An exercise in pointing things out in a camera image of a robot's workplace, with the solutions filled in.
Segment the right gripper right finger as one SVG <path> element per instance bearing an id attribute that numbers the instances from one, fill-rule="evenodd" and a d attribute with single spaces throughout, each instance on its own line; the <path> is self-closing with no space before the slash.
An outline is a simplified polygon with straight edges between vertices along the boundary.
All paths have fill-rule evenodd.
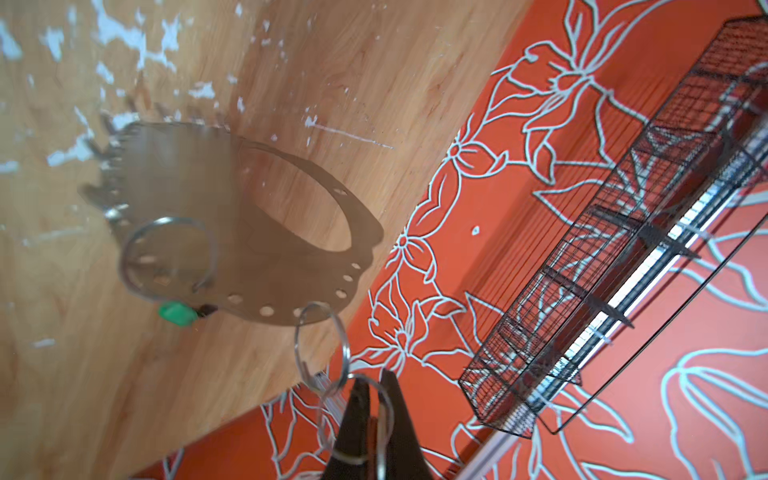
<path id="1" fill-rule="evenodd" d="M 396 374 L 382 370 L 380 383 L 393 406 L 394 420 L 383 457 L 385 479 L 431 479 L 432 475 L 424 459 L 413 422 Z"/>

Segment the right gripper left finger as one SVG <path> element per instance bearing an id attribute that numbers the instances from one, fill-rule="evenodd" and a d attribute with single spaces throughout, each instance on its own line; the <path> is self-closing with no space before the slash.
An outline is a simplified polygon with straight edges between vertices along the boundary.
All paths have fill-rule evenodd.
<path id="1" fill-rule="evenodd" d="M 368 472 L 368 428 L 371 418 L 370 385 L 366 380 L 356 379 L 348 398 L 334 451 L 355 458 L 363 458 L 361 464 L 350 464 L 331 457 L 321 476 L 327 479 L 371 479 Z"/>

